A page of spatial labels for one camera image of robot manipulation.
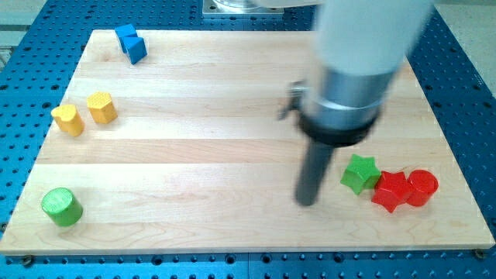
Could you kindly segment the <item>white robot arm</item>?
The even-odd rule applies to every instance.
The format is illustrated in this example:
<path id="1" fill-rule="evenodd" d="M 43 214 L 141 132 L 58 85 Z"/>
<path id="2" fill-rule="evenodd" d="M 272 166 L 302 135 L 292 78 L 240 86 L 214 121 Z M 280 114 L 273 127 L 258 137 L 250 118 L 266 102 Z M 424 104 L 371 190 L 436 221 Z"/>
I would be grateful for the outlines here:
<path id="1" fill-rule="evenodd" d="M 293 102 L 312 146 L 350 146 L 367 136 L 386 90 L 416 44 L 431 0 L 318 1 L 306 77 Z"/>

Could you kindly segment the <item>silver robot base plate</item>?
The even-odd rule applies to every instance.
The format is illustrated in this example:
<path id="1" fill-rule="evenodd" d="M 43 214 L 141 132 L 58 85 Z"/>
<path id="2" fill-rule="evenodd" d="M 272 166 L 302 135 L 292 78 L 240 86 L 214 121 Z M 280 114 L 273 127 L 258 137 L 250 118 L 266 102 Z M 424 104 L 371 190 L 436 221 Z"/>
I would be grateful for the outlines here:
<path id="1" fill-rule="evenodd" d="M 250 0 L 203 0 L 204 17 L 223 16 L 282 16 L 282 8 L 266 8 Z"/>

